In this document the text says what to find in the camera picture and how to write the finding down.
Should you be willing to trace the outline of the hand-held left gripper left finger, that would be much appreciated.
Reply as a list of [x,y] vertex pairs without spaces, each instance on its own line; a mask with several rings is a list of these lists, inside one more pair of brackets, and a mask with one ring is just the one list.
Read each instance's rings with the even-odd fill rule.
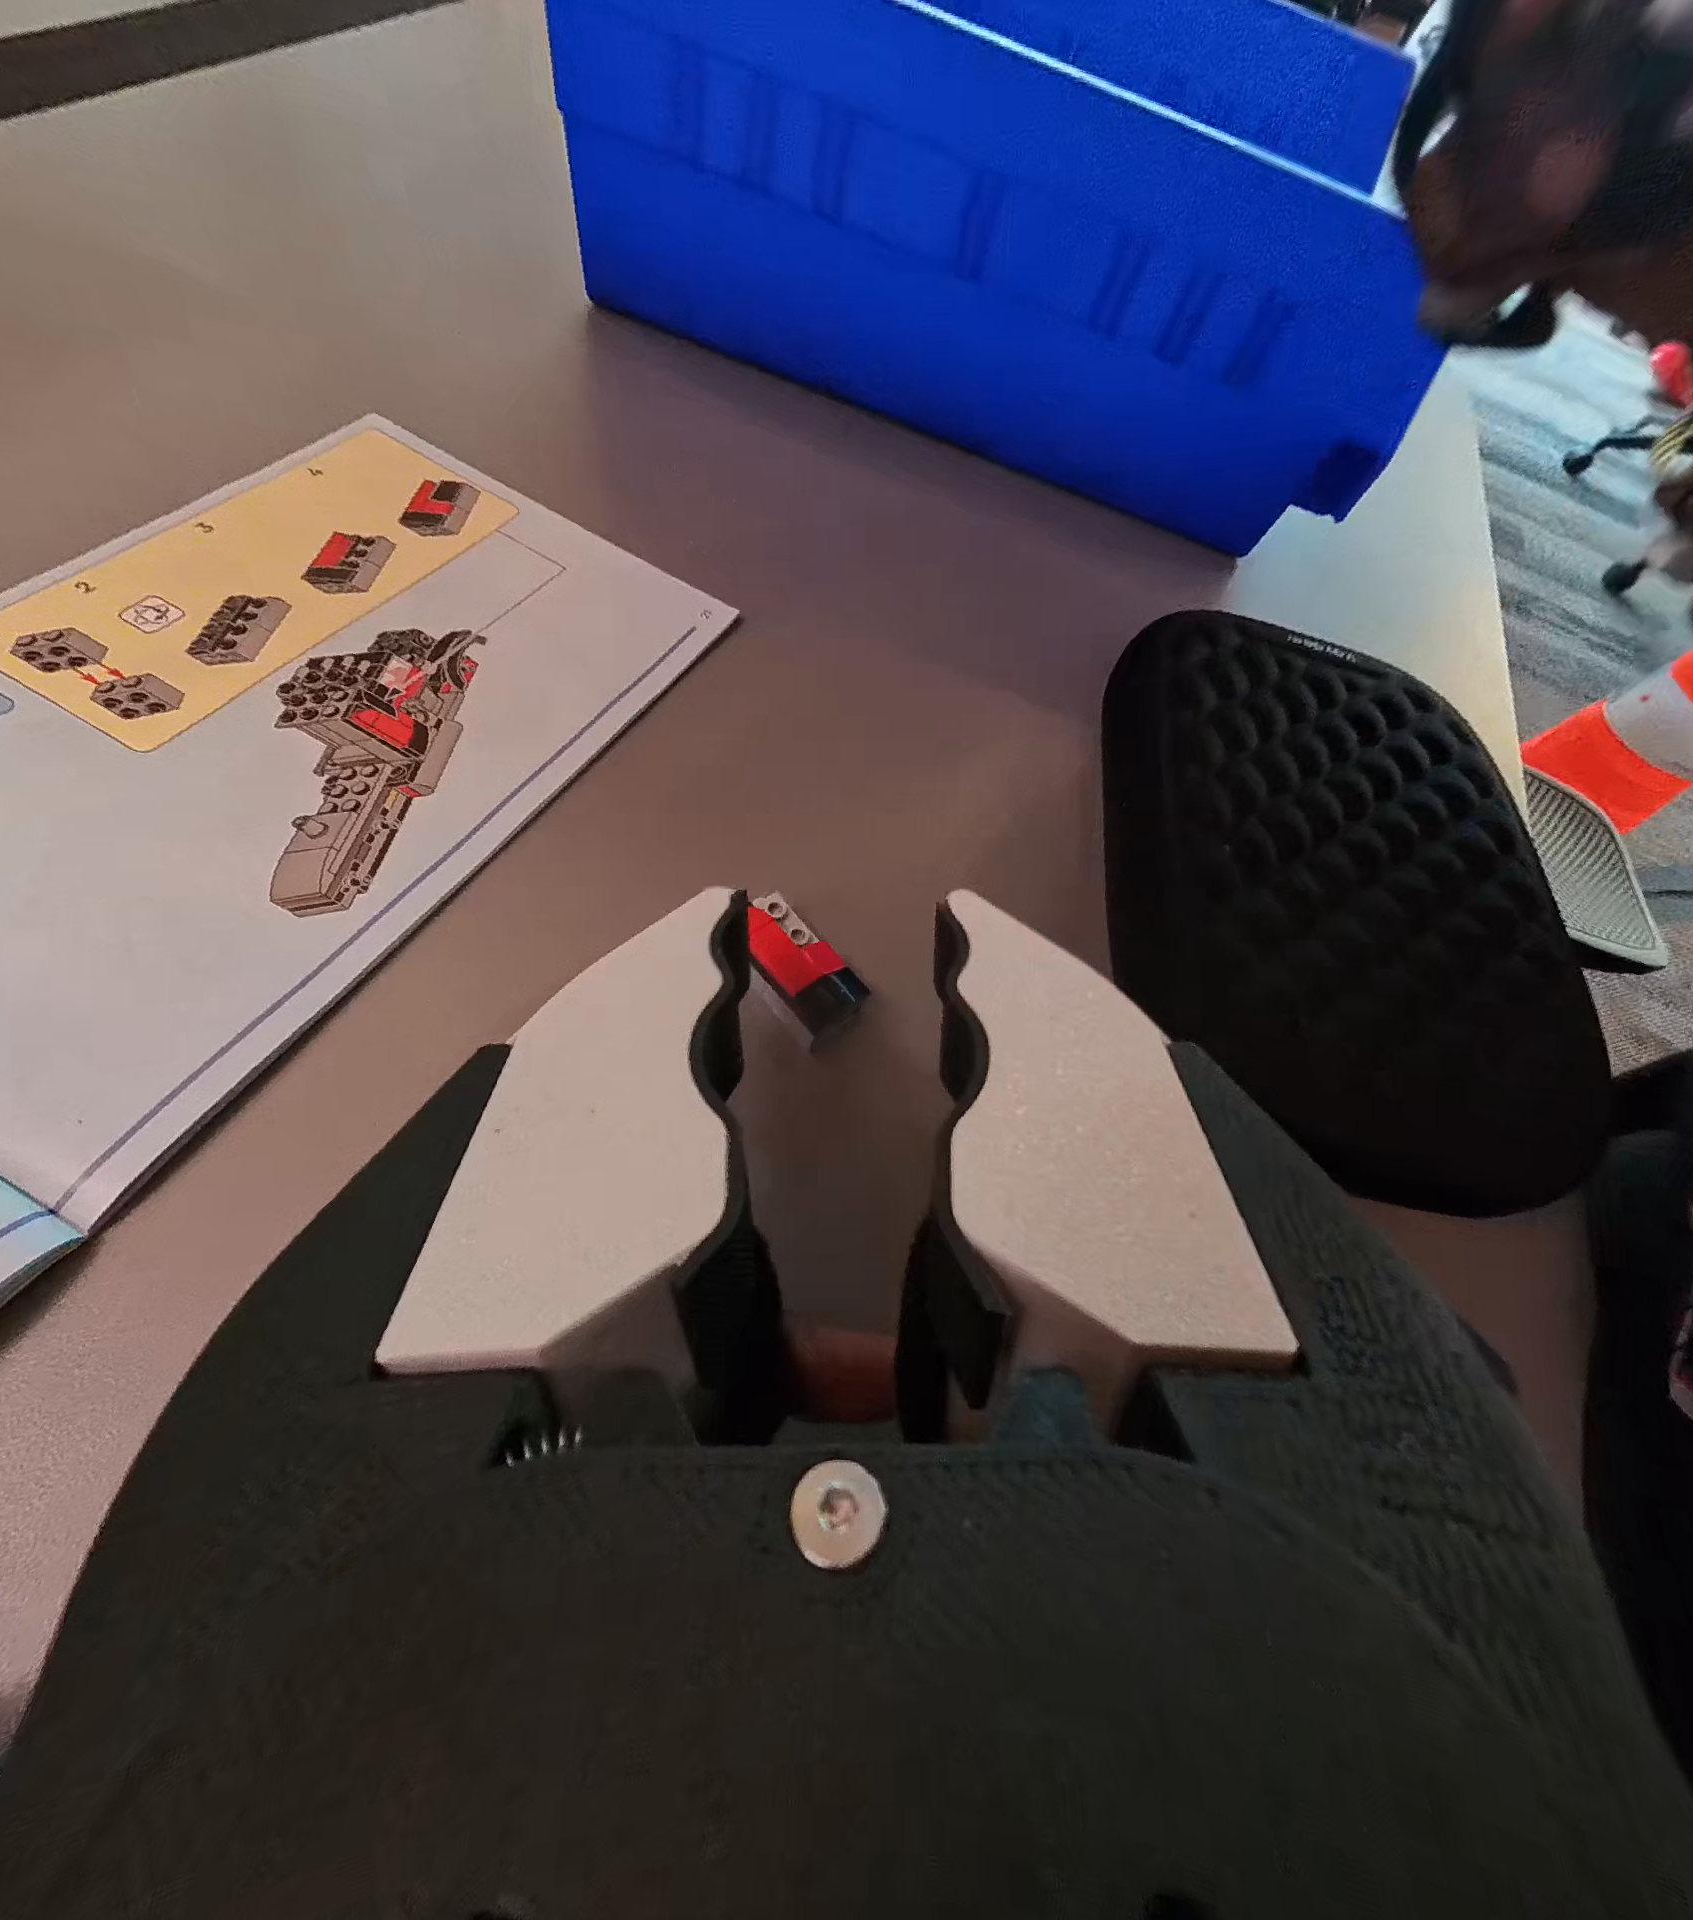
[[388,1379],[495,1379],[495,1447],[761,1447],[780,1289],[729,1096],[751,904],[707,885],[550,994],[376,1339]]

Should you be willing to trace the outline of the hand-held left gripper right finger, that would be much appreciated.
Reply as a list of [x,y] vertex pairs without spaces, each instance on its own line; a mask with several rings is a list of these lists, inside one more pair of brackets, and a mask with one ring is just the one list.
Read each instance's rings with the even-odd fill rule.
[[1034,1375],[1118,1438],[1154,1370],[1269,1375],[1301,1347],[1167,1032],[974,891],[936,907],[947,1117],[906,1250],[896,1422],[1003,1431]]

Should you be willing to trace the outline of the small red black brick assembly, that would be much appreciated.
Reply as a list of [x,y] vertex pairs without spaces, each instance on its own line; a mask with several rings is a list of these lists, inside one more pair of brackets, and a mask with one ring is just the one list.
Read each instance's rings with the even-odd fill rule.
[[761,994],[808,1051],[861,1021],[871,1002],[864,976],[780,895],[751,895],[745,931]]

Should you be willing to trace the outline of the person's right hand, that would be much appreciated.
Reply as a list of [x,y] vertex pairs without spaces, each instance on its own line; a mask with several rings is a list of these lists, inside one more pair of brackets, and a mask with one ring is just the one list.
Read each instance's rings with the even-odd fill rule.
[[1693,270],[1693,4],[1447,4],[1391,184],[1447,345],[1540,345],[1567,291]]

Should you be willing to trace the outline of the open instruction booklet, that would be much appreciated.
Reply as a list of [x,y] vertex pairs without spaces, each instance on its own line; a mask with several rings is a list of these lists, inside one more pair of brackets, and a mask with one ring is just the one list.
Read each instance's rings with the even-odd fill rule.
[[0,594],[0,1309],[742,612],[366,413]]

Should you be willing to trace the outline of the grey mesh panel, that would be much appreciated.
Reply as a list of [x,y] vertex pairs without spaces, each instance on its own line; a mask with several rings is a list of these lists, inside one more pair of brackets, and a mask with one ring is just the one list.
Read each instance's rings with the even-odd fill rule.
[[1577,960],[1594,970],[1662,970],[1673,956],[1612,816],[1531,764],[1524,807]]

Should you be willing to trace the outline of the orange traffic cone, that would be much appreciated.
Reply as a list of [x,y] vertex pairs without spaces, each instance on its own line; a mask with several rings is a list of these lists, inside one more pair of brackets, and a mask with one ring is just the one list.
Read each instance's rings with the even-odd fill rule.
[[1524,767],[1635,832],[1693,789],[1693,649],[1524,744]]

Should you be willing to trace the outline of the blue plastic bin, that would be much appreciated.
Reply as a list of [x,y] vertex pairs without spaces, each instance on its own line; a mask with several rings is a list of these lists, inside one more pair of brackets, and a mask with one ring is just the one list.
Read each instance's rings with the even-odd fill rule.
[[1297,4],[547,4],[589,299],[1240,558],[1444,350]]

